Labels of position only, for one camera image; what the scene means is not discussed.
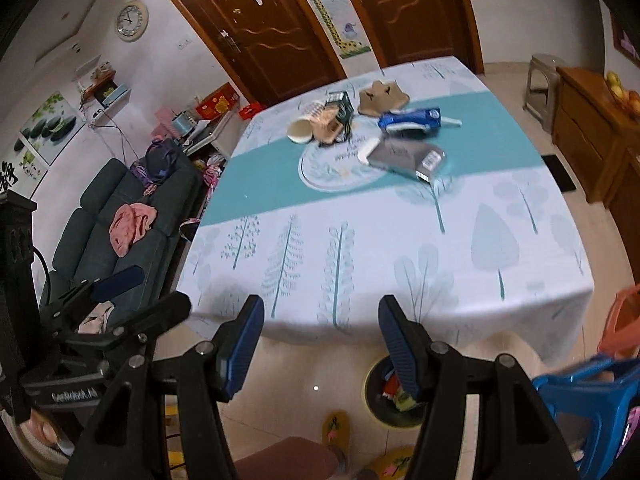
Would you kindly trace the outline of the person left hand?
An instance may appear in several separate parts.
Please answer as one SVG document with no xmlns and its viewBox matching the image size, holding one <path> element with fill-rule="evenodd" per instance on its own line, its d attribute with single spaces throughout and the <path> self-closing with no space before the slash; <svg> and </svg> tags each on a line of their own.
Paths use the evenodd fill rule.
<svg viewBox="0 0 640 480">
<path fill-rule="evenodd" d="M 47 448 L 53 448 L 67 457 L 75 451 L 75 445 L 63 429 L 52 418 L 36 410 L 30 411 L 29 420 L 22 422 L 21 428 Z"/>
</svg>

